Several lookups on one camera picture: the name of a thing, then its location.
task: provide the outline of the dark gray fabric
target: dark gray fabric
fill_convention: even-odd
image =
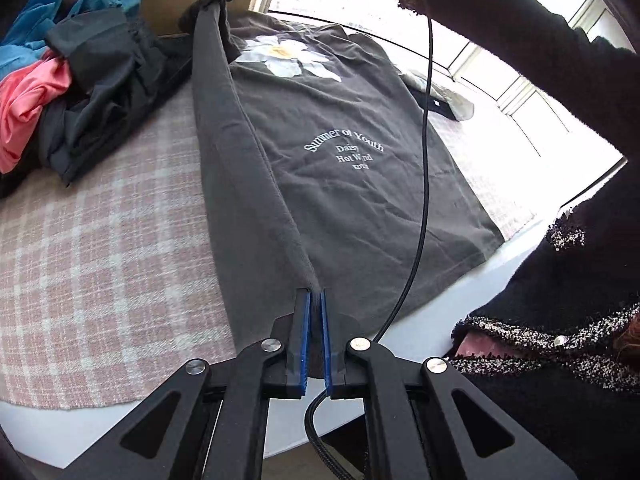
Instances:
[[[128,139],[191,70],[190,38],[156,38],[120,9],[63,20],[46,41],[68,60],[73,84],[44,108],[39,157],[65,184]]]
[[[337,304],[330,307],[372,333],[396,302],[418,242],[421,110],[367,36],[347,37],[337,26],[286,25],[257,13],[232,20],[240,47],[260,35],[301,41],[328,58],[322,65],[341,82],[304,69],[277,77],[263,62],[233,63],[231,81],[220,47],[214,48],[220,39],[213,7],[198,19],[194,99],[200,142],[209,145],[202,152],[205,199],[236,346],[265,336],[274,317],[290,312],[291,302],[280,300],[292,298],[302,276],[314,290],[332,288]],[[504,241],[432,128],[429,158],[427,241],[401,315]],[[274,211],[287,221],[270,222]],[[259,226],[272,229],[268,239]]]

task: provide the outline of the silver bolt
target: silver bolt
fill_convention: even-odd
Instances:
[[[280,350],[282,343],[277,339],[269,338],[265,339],[260,346],[265,352],[275,352]]]
[[[565,335],[559,335],[554,339],[554,346],[564,346],[569,341],[569,338]]]
[[[184,365],[184,368],[187,370],[187,373],[189,375],[198,375],[206,370],[207,363],[202,359],[192,359],[191,361],[187,361],[187,364]]]
[[[447,369],[447,362],[439,357],[431,358],[427,361],[427,369],[432,374],[441,374]]]
[[[369,348],[371,348],[371,341],[369,341],[366,337],[356,337],[351,340],[350,345],[354,350],[364,352],[365,350],[369,350]]]

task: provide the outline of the black cable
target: black cable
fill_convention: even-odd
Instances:
[[[422,221],[420,222],[420,237],[418,238],[418,247],[415,251],[414,264],[411,267],[409,277],[404,284],[402,294],[398,298],[396,306],[391,311],[386,321],[376,334],[373,341],[377,343],[380,341],[386,330],[394,322],[394,319],[400,312],[402,304],[409,294],[411,286],[414,284],[415,275],[418,273],[418,267],[420,266],[420,259],[422,257],[422,251],[424,250],[424,239],[427,235],[427,217],[429,215],[429,157],[427,147],[427,132],[428,132],[428,119],[429,119],[429,97],[431,95],[431,77],[433,76],[433,23],[431,18],[427,16],[427,24],[429,26],[429,69],[427,72],[427,88],[424,95],[424,112],[422,114],[422,180],[424,183],[424,199],[422,200]],[[355,480],[355,478],[336,460],[336,458],[329,453],[318,432],[314,427],[314,415],[318,406],[326,399],[326,391],[318,395],[305,412],[305,433],[309,439],[309,443],[314,448],[316,454],[320,457],[320,460],[331,470],[331,472],[339,480]]]

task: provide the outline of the black sleeve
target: black sleeve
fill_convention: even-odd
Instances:
[[[623,155],[640,151],[640,60],[573,30],[537,0],[426,0],[434,20],[489,50]]]

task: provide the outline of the flower petal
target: flower petal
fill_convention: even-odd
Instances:
[[[256,36],[255,41],[258,41],[261,44],[266,45],[277,45],[278,37],[277,36]]]
[[[311,63],[303,63],[302,66],[305,70],[309,70],[313,75],[317,75],[318,77],[331,78],[335,79],[338,83],[342,82],[342,79],[339,75],[334,74],[333,72],[327,70],[324,65],[319,63],[311,62]]]
[[[293,77],[302,74],[300,65],[292,59],[269,59],[265,65],[273,75],[278,77]]]
[[[296,40],[282,40],[280,42],[280,44],[282,46],[286,46],[287,48],[290,48],[291,50],[294,50],[296,52],[300,51],[300,50],[306,50],[306,45],[304,43],[302,43],[301,41],[296,41]]]
[[[236,61],[238,63],[258,63],[260,61],[267,61],[268,59],[269,56],[266,56],[258,50],[245,50]]]
[[[296,57],[303,63],[312,63],[314,61],[319,61],[319,62],[329,61],[329,58],[324,54],[318,54],[317,52],[312,52],[310,50],[299,52]]]

